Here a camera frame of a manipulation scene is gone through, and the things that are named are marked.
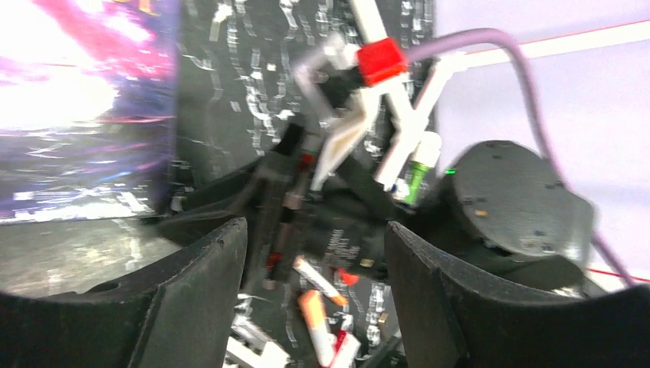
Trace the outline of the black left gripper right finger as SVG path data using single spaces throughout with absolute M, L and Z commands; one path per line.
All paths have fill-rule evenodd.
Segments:
M 591 299 L 494 276 L 386 228 L 389 283 L 411 367 L 647 367 L 649 288 Z

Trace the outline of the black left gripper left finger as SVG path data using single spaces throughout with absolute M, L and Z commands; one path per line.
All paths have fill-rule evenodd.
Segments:
M 244 218 L 83 294 L 1 295 L 3 367 L 220 367 L 246 259 Z

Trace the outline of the purple galaxy cover book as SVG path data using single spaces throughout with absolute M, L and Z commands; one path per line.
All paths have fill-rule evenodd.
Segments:
M 175 155 L 178 1 L 1 3 L 1 222 L 157 214 Z

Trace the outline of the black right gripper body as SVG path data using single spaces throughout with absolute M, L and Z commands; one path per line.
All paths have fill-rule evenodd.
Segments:
M 385 191 L 369 170 L 350 156 L 322 192 L 313 197 L 301 195 L 297 209 L 281 211 L 279 234 L 262 274 L 285 282 L 294 259 L 307 255 L 335 269 L 386 281 L 386 225 L 405 221 L 414 210 L 415 203 L 394 199 L 392 189 Z

